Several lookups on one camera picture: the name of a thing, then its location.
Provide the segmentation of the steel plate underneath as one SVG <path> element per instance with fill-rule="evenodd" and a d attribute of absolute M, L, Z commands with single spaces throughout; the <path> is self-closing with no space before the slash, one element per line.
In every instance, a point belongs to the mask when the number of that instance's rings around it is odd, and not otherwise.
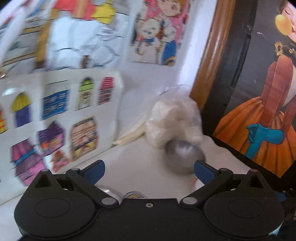
<path fill-rule="evenodd" d="M 120 193 L 118 193 L 117 191 L 110 189 L 108 187 L 104 187 L 104 186 L 97 186 L 97 188 L 99 188 L 100 190 L 102 190 L 103 192 L 108 194 L 109 196 L 116 199 L 119 203 L 122 202 L 122 195 Z"/>

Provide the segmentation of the round steel bowl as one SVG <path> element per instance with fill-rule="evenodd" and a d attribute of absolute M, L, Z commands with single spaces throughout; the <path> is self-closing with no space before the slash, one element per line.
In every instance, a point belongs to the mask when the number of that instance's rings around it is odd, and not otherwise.
<path fill-rule="evenodd" d="M 166 143 L 164 163 L 172 172 L 193 174 L 196 161 L 206 162 L 204 152 L 197 145 L 182 139 Z"/>

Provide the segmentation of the white bowl red rim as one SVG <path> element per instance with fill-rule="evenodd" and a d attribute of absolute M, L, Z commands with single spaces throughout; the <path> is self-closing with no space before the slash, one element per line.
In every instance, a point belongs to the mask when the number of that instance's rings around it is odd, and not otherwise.
<path fill-rule="evenodd" d="M 196 191 L 196 190 L 200 189 L 203 186 L 204 186 L 204 184 L 202 183 L 202 181 L 200 179 L 196 179 L 196 181 L 193 184 L 192 190 Z"/>

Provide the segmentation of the steel plate with sticker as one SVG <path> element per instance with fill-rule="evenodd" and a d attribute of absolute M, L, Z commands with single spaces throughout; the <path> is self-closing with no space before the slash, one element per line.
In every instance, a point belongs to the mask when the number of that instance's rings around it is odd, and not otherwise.
<path fill-rule="evenodd" d="M 131 191 L 126 193 L 122 198 L 123 199 L 146 199 L 147 196 L 145 196 L 139 191 Z"/>

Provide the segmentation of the white printed tablecloth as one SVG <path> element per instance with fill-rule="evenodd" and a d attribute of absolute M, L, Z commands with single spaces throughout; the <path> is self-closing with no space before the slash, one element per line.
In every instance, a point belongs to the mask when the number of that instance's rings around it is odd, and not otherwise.
<path fill-rule="evenodd" d="M 250 169 L 208 136 L 203 136 L 200 148 L 208 164 L 216 169 L 228 168 L 236 174 L 246 174 Z M 193 192 L 196 177 L 172 173 L 163 162 L 164 153 L 163 149 L 152 147 L 145 137 L 141 137 L 125 146 L 113 147 L 77 167 L 83 169 L 102 159 L 106 173 L 99 180 L 99 186 L 113 189 L 121 195 L 139 191 L 148 198 L 180 200 Z M 14 221 L 14 209 L 21 196 L 1 205 L 1 240 L 18 240 L 22 236 Z"/>

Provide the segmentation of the colourful houses drawing sheet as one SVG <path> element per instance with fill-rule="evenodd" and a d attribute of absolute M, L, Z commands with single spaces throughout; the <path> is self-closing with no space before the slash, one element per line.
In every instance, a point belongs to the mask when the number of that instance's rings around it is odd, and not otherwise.
<path fill-rule="evenodd" d="M 108 150 L 124 85 L 119 72 L 63 69 L 1 80 L 1 203 L 43 169 L 63 173 Z"/>

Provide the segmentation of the girl in orange dress poster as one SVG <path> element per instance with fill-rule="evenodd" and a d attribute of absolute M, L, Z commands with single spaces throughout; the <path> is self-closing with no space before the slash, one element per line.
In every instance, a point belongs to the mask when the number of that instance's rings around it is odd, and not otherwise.
<path fill-rule="evenodd" d="M 258 1 L 244 64 L 213 135 L 278 177 L 294 163 L 292 1 Z"/>

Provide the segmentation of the rolled cream paper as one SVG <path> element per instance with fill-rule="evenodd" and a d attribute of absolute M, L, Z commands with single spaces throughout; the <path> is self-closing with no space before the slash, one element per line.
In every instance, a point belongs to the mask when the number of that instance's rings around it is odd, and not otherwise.
<path fill-rule="evenodd" d="M 135 141 L 137 138 L 145 133 L 145 121 L 139 121 L 133 125 L 128 133 L 113 141 L 114 146 L 124 146 Z"/>

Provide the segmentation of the plastic bag of white rolls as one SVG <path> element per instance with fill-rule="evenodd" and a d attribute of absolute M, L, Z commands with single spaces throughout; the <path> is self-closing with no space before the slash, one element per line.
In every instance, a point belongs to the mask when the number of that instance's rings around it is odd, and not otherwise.
<path fill-rule="evenodd" d="M 189 97 L 189 87 L 168 87 L 154 101 L 145 123 L 147 142 L 163 148 L 173 139 L 182 139 L 195 145 L 203 140 L 202 121 L 197 103 Z"/>

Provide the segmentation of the line drawing paper sheet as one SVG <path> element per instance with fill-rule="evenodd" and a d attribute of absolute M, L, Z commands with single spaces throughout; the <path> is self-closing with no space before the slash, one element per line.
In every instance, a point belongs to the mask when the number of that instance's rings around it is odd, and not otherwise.
<path fill-rule="evenodd" d="M 116 13 L 111 24 L 63 15 L 51 24 L 46 69 L 111 68 L 123 51 L 129 16 Z"/>

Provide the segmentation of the cartoon bears drawing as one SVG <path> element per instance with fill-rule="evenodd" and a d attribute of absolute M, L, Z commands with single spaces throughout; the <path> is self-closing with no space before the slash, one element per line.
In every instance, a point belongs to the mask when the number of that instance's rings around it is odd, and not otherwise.
<path fill-rule="evenodd" d="M 130 61 L 174 66 L 192 1 L 143 1 L 134 23 Z"/>

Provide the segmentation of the wooden door frame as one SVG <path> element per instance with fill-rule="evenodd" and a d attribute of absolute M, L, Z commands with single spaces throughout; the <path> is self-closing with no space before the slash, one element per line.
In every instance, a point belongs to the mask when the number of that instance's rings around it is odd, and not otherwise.
<path fill-rule="evenodd" d="M 236 0 L 217 1 L 203 58 L 190 97 L 203 110 L 213 86 L 227 43 Z"/>

